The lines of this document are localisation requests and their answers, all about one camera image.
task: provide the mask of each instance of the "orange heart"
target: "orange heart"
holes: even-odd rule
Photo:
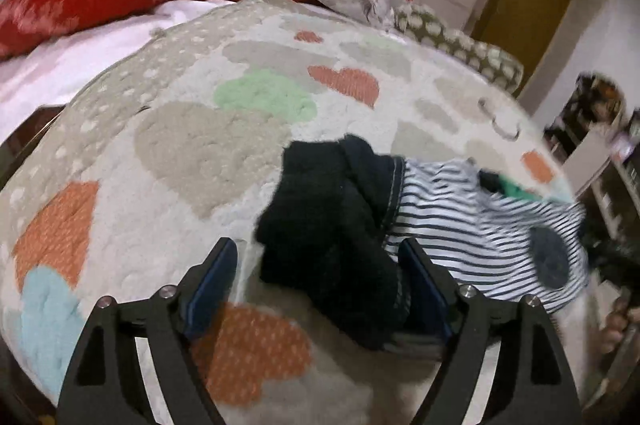
[[[222,322],[194,344],[191,357],[213,400],[246,407],[260,400],[263,381],[302,376],[311,345],[287,319],[228,303]]]
[[[306,30],[299,31],[294,38],[296,40],[301,40],[302,42],[320,43],[324,41],[324,39],[319,35],[315,34],[312,31],[306,31]]]
[[[38,212],[14,246],[15,280],[22,290],[31,268],[44,264],[75,287],[94,214],[98,182],[71,182]]]
[[[537,150],[530,150],[524,153],[520,159],[538,183],[550,183],[556,176]]]
[[[366,71],[354,68],[342,68],[340,71],[334,71],[327,66],[309,66],[307,71],[314,80],[367,104],[371,109],[378,100],[380,94],[378,81]]]

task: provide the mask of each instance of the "bed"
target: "bed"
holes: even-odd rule
[[[164,30],[229,4],[170,1],[129,17],[40,44],[28,55],[0,62],[0,142],[41,106],[64,106],[99,72]]]
[[[99,73],[0,192],[0,330],[21,367],[55,403],[99,297],[148,297],[226,236],[239,267],[225,339],[213,350],[207,336],[192,350],[225,420],[408,423],[434,363],[359,348],[302,295],[257,277],[252,233],[282,149],[347,132],[378,153],[472,157],[572,200],[526,113],[451,57],[290,0],[228,4],[155,31]],[[586,291],[558,321],[581,388]],[[156,421],[171,423],[138,345]],[[486,355],[466,423],[481,416],[497,351]]]

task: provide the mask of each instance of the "striped shirt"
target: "striped shirt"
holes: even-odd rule
[[[517,301],[536,295],[548,312],[574,299],[588,281],[587,255],[578,239],[584,218],[580,204],[520,200],[481,188],[468,161],[422,163],[406,160],[401,195],[385,249],[415,237],[431,261],[445,266],[459,283],[487,297]],[[559,289],[543,285],[530,252],[530,229],[547,227],[564,241],[568,280]]]

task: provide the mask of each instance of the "screw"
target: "screw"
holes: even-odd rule
[[[478,290],[476,290],[475,286],[471,286],[470,284],[463,284],[462,286],[460,286],[460,294],[465,298],[465,299],[473,299],[473,297],[476,296],[476,294],[478,293]]]
[[[535,295],[525,295],[522,300],[524,300],[524,304],[531,306],[532,308],[540,306],[541,304],[540,299]]]
[[[167,284],[166,286],[162,286],[159,291],[160,298],[162,299],[171,299],[175,295],[178,289],[173,284]]]
[[[111,306],[112,303],[113,297],[111,295],[105,295],[104,297],[100,297],[95,305],[100,309],[105,309]]]

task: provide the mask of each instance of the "clothing pile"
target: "clothing pile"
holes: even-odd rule
[[[398,265],[402,240],[488,297],[533,294],[553,312],[588,280],[583,218],[581,205],[535,199],[470,161],[380,156],[346,135],[290,144],[255,238],[263,281],[303,291],[351,339],[380,349],[417,296]]]

